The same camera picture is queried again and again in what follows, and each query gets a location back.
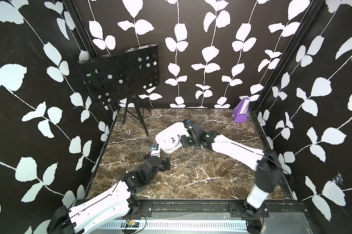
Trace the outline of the white plastic storage box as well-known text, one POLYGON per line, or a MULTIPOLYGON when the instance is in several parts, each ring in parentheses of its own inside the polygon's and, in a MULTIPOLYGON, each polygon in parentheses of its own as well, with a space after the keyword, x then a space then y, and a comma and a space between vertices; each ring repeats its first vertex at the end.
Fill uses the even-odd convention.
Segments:
POLYGON ((159 132, 155 136, 155 141, 159 144, 160 149, 165 154, 169 155, 182 147, 182 136, 188 137, 189 133, 187 132, 183 122, 176 122, 159 132))

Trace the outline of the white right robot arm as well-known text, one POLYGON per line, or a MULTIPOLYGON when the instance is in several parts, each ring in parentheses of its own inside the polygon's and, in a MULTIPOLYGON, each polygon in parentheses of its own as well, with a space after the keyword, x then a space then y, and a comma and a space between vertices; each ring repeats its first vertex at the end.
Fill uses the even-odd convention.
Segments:
POLYGON ((187 134, 181 136, 184 148, 200 147, 229 156, 255 171, 255 183, 246 198, 246 209, 259 209, 274 191, 285 169, 272 149, 255 149, 210 130, 204 131, 197 121, 183 121, 187 134))

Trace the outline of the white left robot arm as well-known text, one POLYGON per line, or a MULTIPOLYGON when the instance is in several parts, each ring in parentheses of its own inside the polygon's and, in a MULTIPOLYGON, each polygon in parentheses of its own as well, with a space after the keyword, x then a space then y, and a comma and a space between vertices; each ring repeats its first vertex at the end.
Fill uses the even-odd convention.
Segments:
POLYGON ((140 201, 136 196, 150 185, 158 172, 171 168, 171 156, 160 157, 153 145, 144 163, 126 173, 102 194, 71 208, 58 208, 46 231, 48 234, 90 234, 101 225, 128 214, 136 214, 140 201))

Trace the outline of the purple box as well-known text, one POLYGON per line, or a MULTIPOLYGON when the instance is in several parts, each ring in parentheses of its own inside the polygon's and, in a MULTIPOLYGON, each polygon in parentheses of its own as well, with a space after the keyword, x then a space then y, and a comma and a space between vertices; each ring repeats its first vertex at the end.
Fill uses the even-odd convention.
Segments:
POLYGON ((240 101, 232 112, 234 122, 246 122, 249 113, 249 105, 250 99, 248 97, 240 101))

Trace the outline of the black tripod music stand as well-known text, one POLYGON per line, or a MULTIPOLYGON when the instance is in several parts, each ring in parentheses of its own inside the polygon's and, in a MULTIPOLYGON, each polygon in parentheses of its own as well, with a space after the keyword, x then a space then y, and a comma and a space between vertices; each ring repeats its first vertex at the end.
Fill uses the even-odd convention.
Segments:
POLYGON ((137 99, 159 85, 158 44, 150 44, 122 52, 107 54, 74 63, 96 105, 105 107, 132 100, 134 115, 144 119, 137 99))

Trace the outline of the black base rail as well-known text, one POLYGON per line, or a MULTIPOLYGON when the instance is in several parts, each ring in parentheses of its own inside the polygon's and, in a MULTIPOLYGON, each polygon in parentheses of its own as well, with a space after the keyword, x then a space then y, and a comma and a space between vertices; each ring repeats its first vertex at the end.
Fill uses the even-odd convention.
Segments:
POLYGON ((254 219, 272 213, 308 213, 300 201, 270 199, 260 208, 250 207, 243 199, 140 199, 133 214, 152 217, 156 212, 227 213, 229 217, 254 219))

